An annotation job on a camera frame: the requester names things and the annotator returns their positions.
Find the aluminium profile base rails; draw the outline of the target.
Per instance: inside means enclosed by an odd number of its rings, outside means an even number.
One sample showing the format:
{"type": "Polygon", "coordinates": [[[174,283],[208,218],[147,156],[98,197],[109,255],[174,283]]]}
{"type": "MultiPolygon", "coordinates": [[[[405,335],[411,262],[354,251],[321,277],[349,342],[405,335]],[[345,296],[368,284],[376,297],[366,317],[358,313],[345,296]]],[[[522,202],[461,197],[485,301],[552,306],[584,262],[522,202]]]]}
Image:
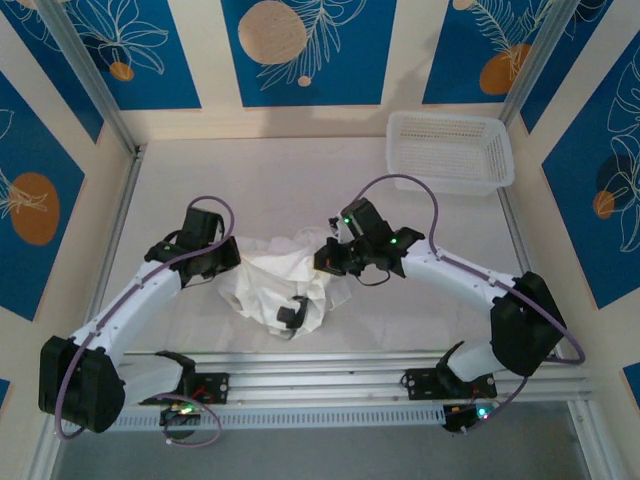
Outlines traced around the aluminium profile base rails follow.
{"type": "MultiPolygon", "coordinates": [[[[434,367],[438,350],[366,353],[186,353],[198,372],[228,373],[228,406],[295,408],[409,404],[400,384],[405,370],[434,367]]],[[[510,372],[494,375],[497,400],[521,384],[510,372]]],[[[543,363],[515,398],[519,402],[581,401],[595,387],[584,367],[543,363]]]]}

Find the white t-shirt with black print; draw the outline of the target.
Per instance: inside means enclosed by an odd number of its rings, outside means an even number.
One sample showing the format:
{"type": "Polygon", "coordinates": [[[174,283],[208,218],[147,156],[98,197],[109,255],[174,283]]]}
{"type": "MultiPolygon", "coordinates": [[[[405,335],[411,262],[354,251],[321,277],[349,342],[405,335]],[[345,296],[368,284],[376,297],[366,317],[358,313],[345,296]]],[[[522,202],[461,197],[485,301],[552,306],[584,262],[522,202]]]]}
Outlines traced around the white t-shirt with black print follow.
{"type": "Polygon", "coordinates": [[[344,278],[314,268],[314,254],[328,237],[317,227],[269,241],[238,237],[240,264],[219,278],[218,293],[272,335],[292,340],[313,332],[351,298],[344,278]]]}

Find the small lit circuit board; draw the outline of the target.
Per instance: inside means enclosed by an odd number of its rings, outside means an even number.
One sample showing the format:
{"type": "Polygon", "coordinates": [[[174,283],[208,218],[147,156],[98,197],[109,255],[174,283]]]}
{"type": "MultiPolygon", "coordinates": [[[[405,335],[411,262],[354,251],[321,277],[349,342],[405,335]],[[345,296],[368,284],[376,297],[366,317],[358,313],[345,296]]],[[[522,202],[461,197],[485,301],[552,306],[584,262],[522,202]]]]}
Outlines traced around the small lit circuit board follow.
{"type": "Polygon", "coordinates": [[[489,405],[445,405],[443,407],[445,423],[443,428],[452,434],[467,435],[482,422],[488,420],[494,412],[489,405]]]}
{"type": "Polygon", "coordinates": [[[174,402],[160,413],[161,427],[195,426],[200,423],[202,410],[192,403],[174,402]]]}

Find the white perforated plastic basket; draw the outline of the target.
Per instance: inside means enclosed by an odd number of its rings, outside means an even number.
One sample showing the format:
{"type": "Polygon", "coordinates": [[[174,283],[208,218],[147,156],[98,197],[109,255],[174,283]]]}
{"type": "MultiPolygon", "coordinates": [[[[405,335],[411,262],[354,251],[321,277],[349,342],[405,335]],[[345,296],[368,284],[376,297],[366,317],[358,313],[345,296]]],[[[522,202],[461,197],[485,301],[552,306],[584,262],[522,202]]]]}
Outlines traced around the white perforated plastic basket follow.
{"type": "Polygon", "coordinates": [[[491,117],[398,111],[386,128],[388,172],[435,193],[486,196],[515,180],[509,135],[491,117]]]}

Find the aluminium frame post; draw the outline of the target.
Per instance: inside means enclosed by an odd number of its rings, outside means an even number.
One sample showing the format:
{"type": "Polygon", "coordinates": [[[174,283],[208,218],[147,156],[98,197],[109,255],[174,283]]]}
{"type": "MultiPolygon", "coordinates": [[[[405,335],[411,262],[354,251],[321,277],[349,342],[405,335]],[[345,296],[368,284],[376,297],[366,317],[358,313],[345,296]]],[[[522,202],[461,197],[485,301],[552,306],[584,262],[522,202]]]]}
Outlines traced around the aluminium frame post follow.
{"type": "Polygon", "coordinates": [[[92,103],[111,128],[122,149],[135,160],[139,146],[65,10],[57,0],[34,0],[34,3],[44,24],[92,103]]]}
{"type": "Polygon", "coordinates": [[[553,0],[531,49],[508,92],[499,120],[509,129],[517,119],[541,72],[547,64],[579,0],[553,0]]]}

